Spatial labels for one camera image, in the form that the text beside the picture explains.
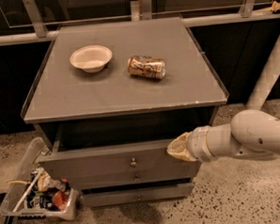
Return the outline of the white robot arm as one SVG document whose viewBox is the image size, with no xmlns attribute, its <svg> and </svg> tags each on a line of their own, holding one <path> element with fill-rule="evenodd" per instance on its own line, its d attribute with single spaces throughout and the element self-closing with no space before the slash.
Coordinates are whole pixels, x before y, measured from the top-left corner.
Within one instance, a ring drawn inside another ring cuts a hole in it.
<svg viewBox="0 0 280 224">
<path fill-rule="evenodd" d="M 260 110 L 242 110 L 230 123 L 185 132 L 166 151 L 180 160 L 202 163 L 223 156 L 273 160 L 280 155 L 280 120 Z"/>
</svg>

